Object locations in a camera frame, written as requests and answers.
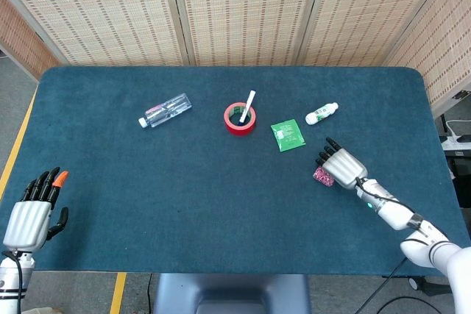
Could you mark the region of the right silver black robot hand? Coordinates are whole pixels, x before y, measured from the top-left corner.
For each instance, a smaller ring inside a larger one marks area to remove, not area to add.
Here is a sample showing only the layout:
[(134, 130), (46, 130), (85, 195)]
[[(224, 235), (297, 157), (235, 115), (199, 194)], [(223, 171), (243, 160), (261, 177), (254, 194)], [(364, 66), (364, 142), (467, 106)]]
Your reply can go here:
[(368, 176), (366, 167), (334, 139), (326, 137), (327, 145), (319, 153), (316, 163), (343, 188), (352, 190), (358, 179)]

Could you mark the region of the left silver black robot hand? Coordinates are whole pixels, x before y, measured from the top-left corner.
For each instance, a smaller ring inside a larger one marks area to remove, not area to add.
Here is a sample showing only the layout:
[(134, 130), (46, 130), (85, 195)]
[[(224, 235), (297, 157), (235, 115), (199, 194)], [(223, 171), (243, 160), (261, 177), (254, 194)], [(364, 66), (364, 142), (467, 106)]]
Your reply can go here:
[(11, 252), (33, 253), (65, 229), (69, 210), (63, 207), (56, 224), (50, 224), (60, 191), (69, 175), (59, 167), (43, 172), (25, 188), (10, 214), (3, 244)]

